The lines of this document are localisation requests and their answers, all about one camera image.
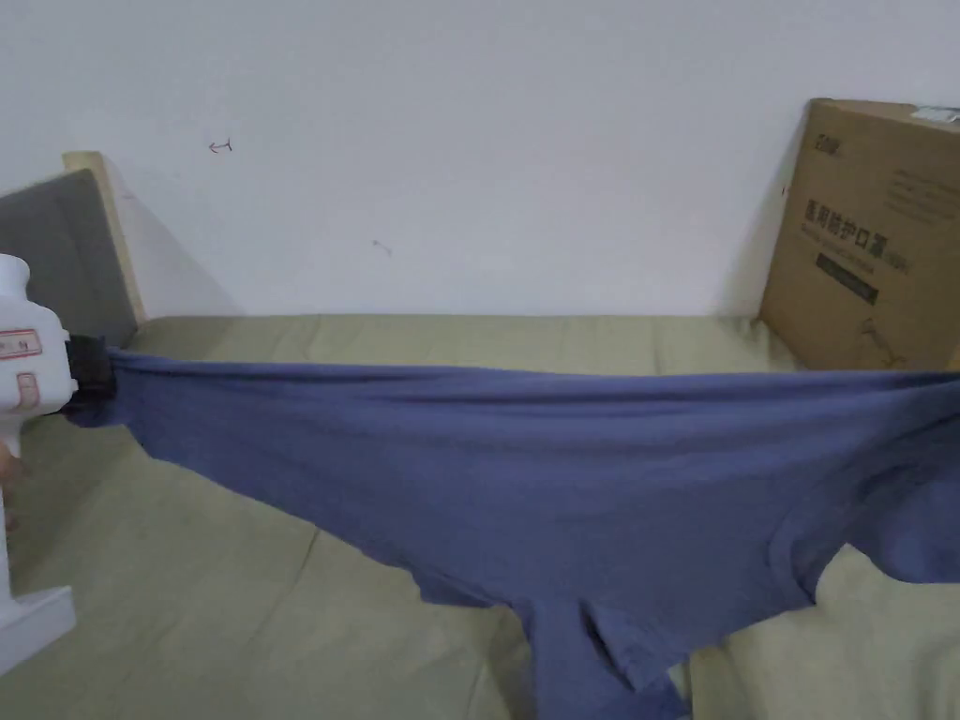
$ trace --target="white handheld device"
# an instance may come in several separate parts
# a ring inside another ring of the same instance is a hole
[[[57,315],[27,300],[30,269],[0,254],[0,442],[20,455],[20,428],[57,412],[77,391],[70,376],[70,339]],[[3,525],[0,496],[0,526]],[[6,533],[0,530],[0,675],[37,653],[76,624],[70,588],[14,598]]]

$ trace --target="blue t-shirt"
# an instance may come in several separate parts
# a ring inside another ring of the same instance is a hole
[[[663,673],[810,605],[845,542],[960,582],[960,376],[594,377],[176,362],[115,352],[153,457],[505,604],[540,717],[673,718]]]

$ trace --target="drawn arrow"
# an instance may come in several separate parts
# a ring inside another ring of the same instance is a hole
[[[230,146],[230,138],[227,138],[227,142],[221,145],[217,145],[215,142],[211,142],[209,145],[207,145],[207,147],[210,149],[210,152],[213,153],[214,155],[219,155],[220,153],[218,153],[217,151],[223,150],[224,148],[227,148],[229,151],[233,152],[233,148]]]

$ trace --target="sticker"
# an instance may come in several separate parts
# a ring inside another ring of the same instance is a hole
[[[42,354],[43,346],[36,330],[0,330],[0,360]]]
[[[20,389],[20,404],[14,410],[33,410],[40,404],[40,388],[32,372],[19,372],[16,387]]]

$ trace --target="headboard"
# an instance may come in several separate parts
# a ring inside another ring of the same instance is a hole
[[[28,296],[69,332],[122,347],[143,311],[106,168],[96,153],[67,154],[64,164],[67,172],[0,197],[0,252],[27,261]]]

